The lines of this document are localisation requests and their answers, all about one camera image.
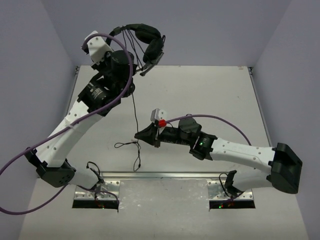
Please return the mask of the black headphones with cable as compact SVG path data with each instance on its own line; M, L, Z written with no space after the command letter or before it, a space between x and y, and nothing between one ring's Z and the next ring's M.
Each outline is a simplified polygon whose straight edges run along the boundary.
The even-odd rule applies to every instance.
M156 28L135 23L114 28L112 36L122 34L123 39L128 39L136 56L137 71L144 77L162 58L166 36L161 35Z

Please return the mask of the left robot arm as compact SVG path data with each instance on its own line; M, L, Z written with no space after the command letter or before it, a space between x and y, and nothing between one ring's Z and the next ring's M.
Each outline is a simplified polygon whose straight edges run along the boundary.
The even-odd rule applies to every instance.
M67 156L84 134L135 90L134 55L116 50L107 52L98 73L79 93L73 106L50 134L50 140L25 154L35 166L38 176L59 188L67 184L95 189L104 183L100 174L90 167L72 166Z

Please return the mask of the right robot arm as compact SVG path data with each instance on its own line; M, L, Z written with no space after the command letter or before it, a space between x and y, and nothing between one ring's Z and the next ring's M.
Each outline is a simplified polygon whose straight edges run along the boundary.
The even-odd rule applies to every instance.
M227 173L223 188L232 196L248 189L275 188L295 195L299 192L303 162L285 143L275 147L259 147L231 142L202 131L191 116L185 116L177 127L163 119L154 120L134 137L155 148L161 143L189 146L189 153L198 160L225 161L250 167L247 172Z

